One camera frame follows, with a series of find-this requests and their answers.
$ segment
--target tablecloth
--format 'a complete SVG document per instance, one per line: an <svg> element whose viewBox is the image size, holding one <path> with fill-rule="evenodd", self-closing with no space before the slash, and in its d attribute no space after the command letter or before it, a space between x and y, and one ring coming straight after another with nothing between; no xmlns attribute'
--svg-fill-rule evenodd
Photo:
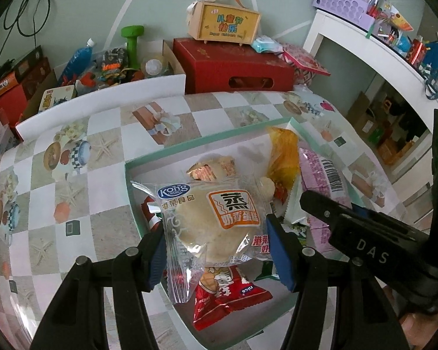
<svg viewBox="0 0 438 350"><path fill-rule="evenodd" d="M332 104L308 90L185 95L93 114L0 156L0 328L10 343L17 349L29 347L77 256L100 261L138 244L126 161L281 117L304 125L348 180L357 174L377 191L371 197L361 193L368 207L393 216L402 213L375 155ZM382 206L375 196L380 188L389 196ZM201 348L162 288L144 298L161 348ZM119 348L111 289L105 290L105 313L111 349ZM236 349L261 350L264 344L251 339Z"/></svg>

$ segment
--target orange and white label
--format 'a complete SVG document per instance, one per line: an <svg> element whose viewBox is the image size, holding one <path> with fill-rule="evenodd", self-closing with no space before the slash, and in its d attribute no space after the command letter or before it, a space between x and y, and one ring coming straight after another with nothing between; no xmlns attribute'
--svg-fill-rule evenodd
<svg viewBox="0 0 438 350"><path fill-rule="evenodd" d="M210 192L208 199L224 229L230 229L235 225L254 226L260 224L255 203L253 203L248 191L232 189Z"/></svg>

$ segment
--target light green wall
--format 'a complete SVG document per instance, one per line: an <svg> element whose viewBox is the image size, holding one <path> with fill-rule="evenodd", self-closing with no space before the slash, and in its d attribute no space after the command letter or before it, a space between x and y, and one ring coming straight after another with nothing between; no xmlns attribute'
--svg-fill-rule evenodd
<svg viewBox="0 0 438 350"><path fill-rule="evenodd" d="M9 18L14 18L21 0L16 0L10 9ZM35 3L32 0L29 11L21 19L25 32L32 29L32 13ZM42 45L45 55L52 66L66 62L75 49L84 46L91 37L97 42L95 51L102 50L107 41L111 27L126 0L52 0L49 20L38 34L37 41ZM187 36L185 23L186 8L193 0L132 0L120 21L111 46L121 45L125 40L120 37L120 29L126 25L145 25L146 39L172 39ZM257 8L262 13L262 33L274 36L283 31L311 21L315 9L313 0L256 0ZM394 0L395 5L417 29L423 13L423 0ZM252 8L252 0L242 0ZM36 14L36 24L40 25L46 12L45 1ZM0 47L5 38L3 17L0 19ZM280 39L302 45L310 26L306 25ZM32 38L21 37L13 30L3 51L0 63L8 58L18 58L34 47ZM314 90L323 97L334 101L336 106L350 106L360 89L368 86L374 72L358 58L338 48L334 43L324 43L318 58L333 72L330 78L317 78Z"/></svg>

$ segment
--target metal bolt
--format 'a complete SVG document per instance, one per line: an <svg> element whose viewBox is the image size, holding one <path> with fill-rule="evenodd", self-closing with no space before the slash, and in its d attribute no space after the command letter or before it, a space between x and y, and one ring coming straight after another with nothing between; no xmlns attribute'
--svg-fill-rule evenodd
<svg viewBox="0 0 438 350"><path fill-rule="evenodd" d="M363 265L363 260L361 260L359 257L355 257L352 259L352 263L358 267Z"/></svg>
<svg viewBox="0 0 438 350"><path fill-rule="evenodd" d="M129 257L134 257L138 254L138 248L137 247L129 247L125 250L125 254L127 254Z"/></svg>
<svg viewBox="0 0 438 350"><path fill-rule="evenodd" d="M306 257L312 257L313 255L315 255L315 249L313 249L313 247L304 247L302 249L302 254Z"/></svg>
<svg viewBox="0 0 438 350"><path fill-rule="evenodd" d="M76 258L75 263L76 263L78 266L82 266L82 265L84 265L87 261L88 261L88 257L87 257L87 256L85 256L85 255L80 255L78 258Z"/></svg>

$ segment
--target red box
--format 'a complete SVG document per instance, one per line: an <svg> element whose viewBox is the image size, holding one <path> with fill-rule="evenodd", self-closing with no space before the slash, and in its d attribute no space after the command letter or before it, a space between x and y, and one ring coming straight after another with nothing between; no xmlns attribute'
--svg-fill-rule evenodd
<svg viewBox="0 0 438 350"><path fill-rule="evenodd" d="M294 69L272 53L249 45L174 39L173 52L186 73L185 93L292 91Z"/></svg>
<svg viewBox="0 0 438 350"><path fill-rule="evenodd" d="M3 108L5 111L12 129L26 108L27 100L33 96L38 85L44 81L49 73L50 65L48 60L42 58L20 84L0 96L0 109Z"/></svg>

